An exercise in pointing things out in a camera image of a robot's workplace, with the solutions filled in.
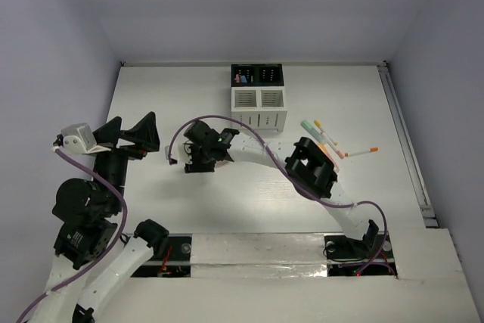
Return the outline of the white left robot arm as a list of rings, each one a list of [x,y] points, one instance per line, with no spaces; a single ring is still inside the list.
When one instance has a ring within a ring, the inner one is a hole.
[[[96,130],[78,123],[56,137],[53,152],[88,178],[68,179],[57,190],[52,213],[62,226],[51,271],[44,292],[21,312],[19,322],[94,322],[104,303],[143,262],[166,253],[168,230],[147,219],[101,276],[87,282],[92,269],[123,236],[129,161],[143,160],[160,149],[153,111],[128,130],[121,125],[119,116]]]

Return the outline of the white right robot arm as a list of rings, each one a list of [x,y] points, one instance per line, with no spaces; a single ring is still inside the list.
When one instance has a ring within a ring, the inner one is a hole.
[[[185,172],[213,172],[221,162],[276,168],[300,195],[323,205],[341,227],[345,245],[354,255],[366,256],[375,248],[377,224],[357,210],[357,203],[338,181],[334,162],[313,140],[265,141],[248,125],[243,128],[250,134],[231,128],[217,132],[202,120],[192,122],[183,134],[186,142],[177,147]]]

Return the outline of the long green highlighter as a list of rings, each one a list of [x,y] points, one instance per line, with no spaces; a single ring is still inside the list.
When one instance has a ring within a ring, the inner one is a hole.
[[[314,126],[307,120],[303,120],[300,125],[308,132],[318,143],[324,144],[324,137],[314,128]]]

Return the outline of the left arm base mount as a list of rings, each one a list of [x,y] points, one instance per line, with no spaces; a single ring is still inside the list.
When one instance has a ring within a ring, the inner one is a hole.
[[[191,234],[171,234],[166,252],[153,257],[132,274],[133,278],[189,278],[191,276]]]

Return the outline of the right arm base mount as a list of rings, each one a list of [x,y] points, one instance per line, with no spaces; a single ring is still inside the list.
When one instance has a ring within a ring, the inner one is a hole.
[[[362,272],[358,270],[377,250],[383,247],[377,257]],[[351,276],[397,276],[397,268],[390,236],[383,242],[383,234],[377,236],[375,245],[369,252],[357,250],[342,234],[324,237],[323,255],[327,260],[328,277]]]

